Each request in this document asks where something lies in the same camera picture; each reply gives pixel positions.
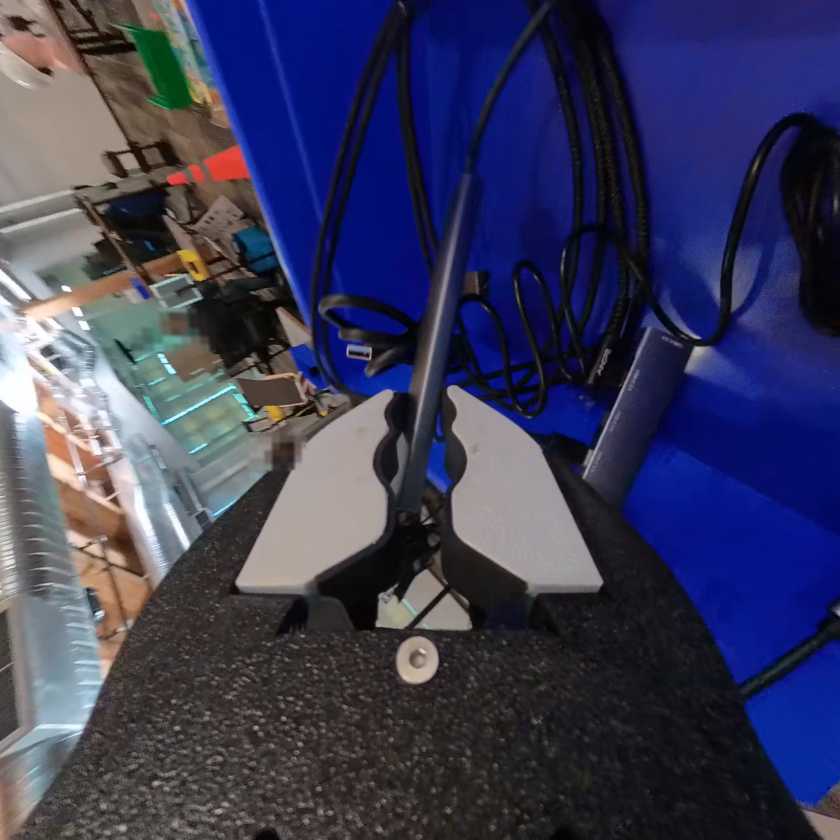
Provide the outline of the orange traffic cone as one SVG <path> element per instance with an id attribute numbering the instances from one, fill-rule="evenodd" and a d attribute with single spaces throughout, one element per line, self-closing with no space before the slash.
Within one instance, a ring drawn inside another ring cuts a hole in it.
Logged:
<path id="1" fill-rule="evenodd" d="M 250 172 L 238 145 L 166 176 L 166 181 L 171 186 L 192 186 L 248 179 L 250 179 Z"/>

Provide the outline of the teal bag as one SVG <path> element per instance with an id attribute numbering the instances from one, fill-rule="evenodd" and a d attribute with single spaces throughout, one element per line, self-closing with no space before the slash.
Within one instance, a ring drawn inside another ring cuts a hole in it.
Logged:
<path id="1" fill-rule="evenodd" d="M 231 235 L 231 244 L 239 263 L 264 277 L 280 267 L 272 240 L 258 226 L 245 227 Z"/>

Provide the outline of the large blue bin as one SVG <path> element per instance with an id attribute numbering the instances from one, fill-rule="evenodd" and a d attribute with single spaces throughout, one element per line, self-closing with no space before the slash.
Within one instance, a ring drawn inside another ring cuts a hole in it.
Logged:
<path id="1" fill-rule="evenodd" d="M 190 2 L 259 204 L 308 319 L 312 261 L 354 88 L 393 2 Z M 597 2 L 643 148 L 651 277 L 668 314 L 706 336 L 742 179 L 793 112 L 838 127 L 838 2 Z M 525 2 L 427 2 L 413 27 L 418 144 L 441 230 L 469 136 L 530 14 Z M 738 249 L 736 318 L 692 354 L 624 513 L 699 607 L 737 681 L 813 632 L 838 599 L 838 338 L 799 303 L 800 260 L 773 149 Z M 417 242 L 389 62 L 343 221 L 335 285 L 413 318 Z M 558 95 L 532 44 L 479 153 L 470 267 L 490 272 L 511 355 L 528 352 L 511 270 L 532 260 L 557 300 L 572 229 Z M 748 704 L 794 798 L 838 782 L 838 643 Z"/>

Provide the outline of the slim grey usb hub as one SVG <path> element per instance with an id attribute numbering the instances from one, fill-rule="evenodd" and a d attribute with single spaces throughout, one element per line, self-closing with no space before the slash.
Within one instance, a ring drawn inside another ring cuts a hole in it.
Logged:
<path id="1" fill-rule="evenodd" d="M 400 466 L 395 498 L 398 508 L 405 512 L 418 513 L 422 506 L 479 196 L 478 177 L 463 173 L 458 180 L 418 330 L 406 395 L 406 419 L 397 449 Z"/>

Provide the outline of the silver ventilation duct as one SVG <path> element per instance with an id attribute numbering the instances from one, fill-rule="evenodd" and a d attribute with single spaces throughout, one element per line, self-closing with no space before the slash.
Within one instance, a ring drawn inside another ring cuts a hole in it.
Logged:
<path id="1" fill-rule="evenodd" d="M 14 838 L 88 724 L 102 686 L 37 416 L 2 405 L 1 820 Z"/>

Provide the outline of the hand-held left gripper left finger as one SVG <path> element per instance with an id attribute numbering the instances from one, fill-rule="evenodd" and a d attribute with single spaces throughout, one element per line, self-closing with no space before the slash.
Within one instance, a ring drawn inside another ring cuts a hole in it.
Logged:
<path id="1" fill-rule="evenodd" d="M 379 392 L 306 443 L 238 574 L 241 592 L 304 595 L 385 545 L 396 503 L 382 458 L 399 396 Z"/>

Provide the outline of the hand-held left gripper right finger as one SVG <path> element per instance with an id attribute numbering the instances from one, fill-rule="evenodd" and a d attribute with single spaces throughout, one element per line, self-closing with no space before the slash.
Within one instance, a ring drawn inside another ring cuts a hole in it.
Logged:
<path id="1" fill-rule="evenodd" d="M 541 447 L 462 388 L 442 404 L 442 560 L 462 595 L 594 593 L 602 576 Z"/>

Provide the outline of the green bin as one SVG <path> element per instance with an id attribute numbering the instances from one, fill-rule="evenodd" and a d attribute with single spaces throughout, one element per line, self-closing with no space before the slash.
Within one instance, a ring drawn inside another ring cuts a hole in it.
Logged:
<path id="1" fill-rule="evenodd" d="M 154 95 L 149 98 L 151 104 L 166 111 L 206 104 L 189 81 L 165 31 L 128 24 L 118 24 L 117 29 L 129 36 L 140 55 L 154 89 Z"/>

